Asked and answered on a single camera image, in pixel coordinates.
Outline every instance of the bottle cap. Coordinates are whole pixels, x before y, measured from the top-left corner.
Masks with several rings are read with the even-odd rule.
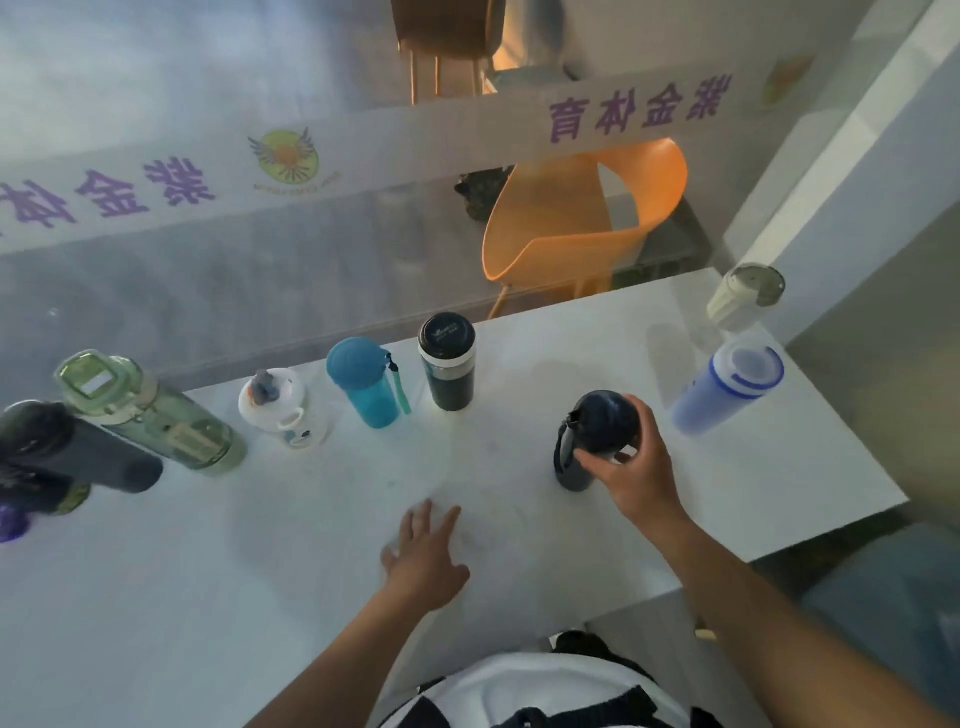
[[[369,389],[383,377],[389,355],[376,342],[353,336],[330,350],[326,372],[334,384],[348,392]]]
[[[728,273],[741,295],[749,296],[760,308],[776,305],[786,290],[786,281],[776,268],[745,263]]]
[[[0,457],[58,451],[73,435],[77,421],[59,402],[37,400],[11,404],[0,416]]]
[[[98,425],[128,422],[156,398],[156,380],[136,364],[93,349],[60,364],[54,381],[67,405]]]
[[[783,381],[783,359],[770,347],[729,341],[710,360],[720,386],[745,400],[758,400]]]
[[[458,367],[472,355],[476,338],[473,324],[459,313],[438,313],[420,329],[420,355],[435,367]]]
[[[567,416],[567,426],[587,452],[620,452],[639,447],[640,416],[629,400],[616,392],[597,390],[583,396]]]
[[[274,376],[266,369],[258,369],[250,380],[250,395],[253,403],[263,406],[280,399],[280,388],[274,382]]]
[[[0,505],[0,544],[16,541],[30,528],[25,511],[13,505]]]

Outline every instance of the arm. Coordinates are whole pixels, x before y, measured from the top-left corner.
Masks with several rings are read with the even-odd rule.
[[[653,543],[680,578],[775,725],[948,728],[893,673],[809,622],[747,564],[687,515],[666,445],[650,408],[640,415],[642,442],[620,464],[577,450],[576,457],[608,487],[617,507]]]
[[[247,728],[364,728],[397,655],[428,612],[441,609],[470,578],[450,562],[450,536],[460,517],[452,508],[430,532],[428,500],[400,525],[400,553],[383,550],[387,585],[333,644]]]

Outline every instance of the white bottle lid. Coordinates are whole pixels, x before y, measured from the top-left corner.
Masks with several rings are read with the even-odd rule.
[[[240,401],[237,402],[243,419],[254,427],[267,432],[282,432],[293,429],[305,416],[304,402],[306,387],[303,380],[292,369],[268,369],[267,372],[274,378],[274,386],[279,389],[280,397],[266,404],[257,404],[253,401],[250,382],[240,390]]]
[[[729,341],[710,360],[710,373],[722,389],[758,400],[783,381],[783,359],[770,347]]]

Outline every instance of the green water bottle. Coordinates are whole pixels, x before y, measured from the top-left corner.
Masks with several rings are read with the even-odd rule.
[[[67,405],[90,422],[190,470],[218,475],[246,454],[230,425],[123,356],[74,354],[54,381]]]

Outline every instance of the hand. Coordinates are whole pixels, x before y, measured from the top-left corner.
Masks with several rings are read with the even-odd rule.
[[[663,529],[690,522],[680,503],[673,463],[654,413],[633,395],[624,395],[640,416],[640,449],[634,457],[619,452],[616,463],[578,449],[573,454],[584,469],[603,481],[613,502],[651,541]]]
[[[428,498],[416,512],[407,511],[400,524],[399,555],[388,546],[380,554],[387,570],[384,590],[424,616],[453,601],[470,579],[470,569],[455,567],[450,561],[450,536],[460,518],[460,506],[447,511],[440,528],[433,533],[431,510],[433,502]]]

